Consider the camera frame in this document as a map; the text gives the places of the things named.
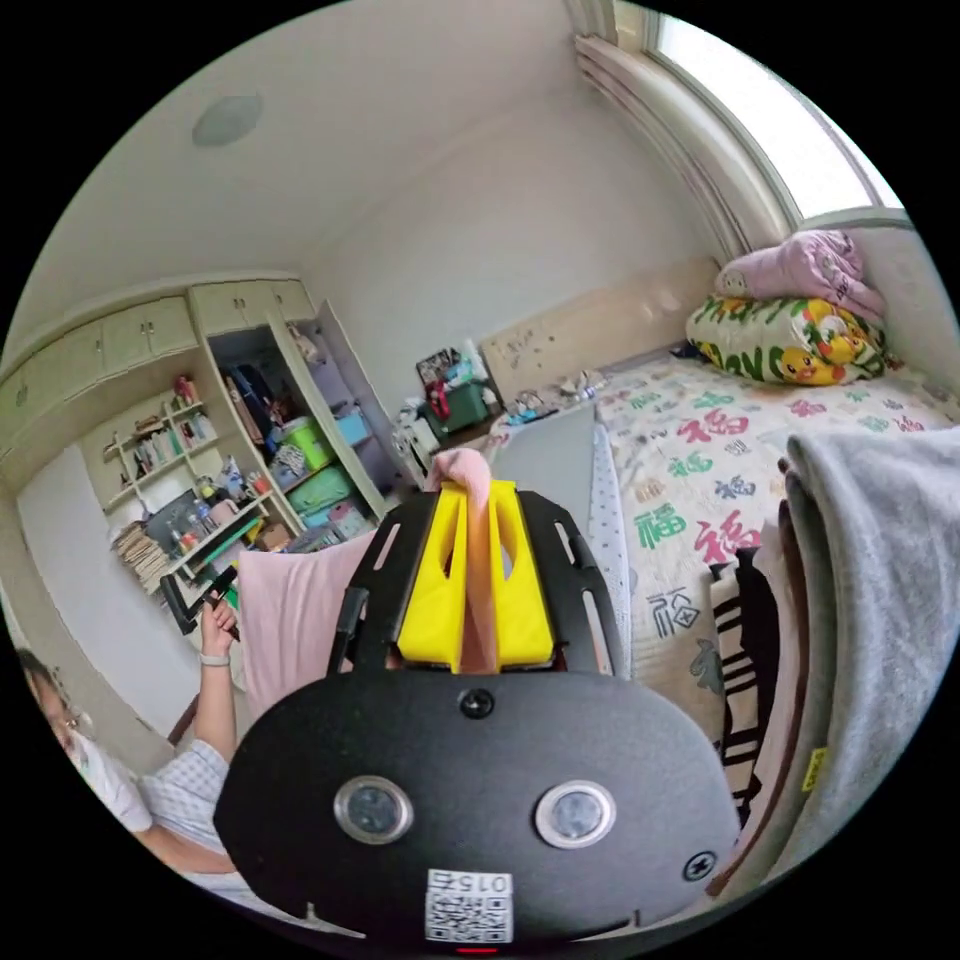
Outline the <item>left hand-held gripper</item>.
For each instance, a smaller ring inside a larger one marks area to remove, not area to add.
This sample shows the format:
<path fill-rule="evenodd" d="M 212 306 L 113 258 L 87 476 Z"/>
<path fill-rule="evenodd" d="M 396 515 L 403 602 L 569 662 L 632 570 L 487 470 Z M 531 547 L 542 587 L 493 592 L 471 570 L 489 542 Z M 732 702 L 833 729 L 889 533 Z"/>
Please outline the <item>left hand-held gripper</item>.
<path fill-rule="evenodd" d="M 204 604 L 211 599 L 226 600 L 237 580 L 235 566 L 228 567 L 213 581 L 204 585 L 198 596 L 188 602 L 182 594 L 176 573 L 165 574 L 160 578 L 159 587 L 163 600 L 184 637 L 189 637 L 199 623 Z"/>

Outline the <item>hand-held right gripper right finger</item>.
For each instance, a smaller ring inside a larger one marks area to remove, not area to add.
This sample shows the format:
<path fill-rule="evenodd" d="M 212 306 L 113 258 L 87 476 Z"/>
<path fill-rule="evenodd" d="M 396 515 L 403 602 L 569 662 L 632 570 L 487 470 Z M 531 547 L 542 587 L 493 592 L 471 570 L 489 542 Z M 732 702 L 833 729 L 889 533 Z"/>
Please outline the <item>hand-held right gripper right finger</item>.
<path fill-rule="evenodd" d="M 490 598 L 498 669 L 550 664 L 554 639 L 517 488 L 494 482 L 488 499 Z"/>

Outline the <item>person's left hand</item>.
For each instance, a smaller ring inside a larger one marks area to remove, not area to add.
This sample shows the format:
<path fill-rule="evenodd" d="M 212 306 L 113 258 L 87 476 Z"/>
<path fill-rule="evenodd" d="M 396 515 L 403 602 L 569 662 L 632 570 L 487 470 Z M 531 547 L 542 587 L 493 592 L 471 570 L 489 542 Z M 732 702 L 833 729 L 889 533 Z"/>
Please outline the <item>person's left hand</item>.
<path fill-rule="evenodd" d="M 200 613 L 200 660 L 208 666 L 226 666 L 236 639 L 237 620 L 233 607 L 217 592 L 204 600 Z"/>

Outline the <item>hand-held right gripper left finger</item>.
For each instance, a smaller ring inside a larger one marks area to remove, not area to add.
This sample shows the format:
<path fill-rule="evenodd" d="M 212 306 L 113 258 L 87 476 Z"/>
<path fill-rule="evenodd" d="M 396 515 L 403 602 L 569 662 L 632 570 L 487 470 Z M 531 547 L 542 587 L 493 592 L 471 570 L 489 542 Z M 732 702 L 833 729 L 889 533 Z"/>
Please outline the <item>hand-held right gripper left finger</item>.
<path fill-rule="evenodd" d="M 396 646 L 408 664 L 458 673 L 466 616 L 466 492 L 446 483 L 432 506 Z"/>

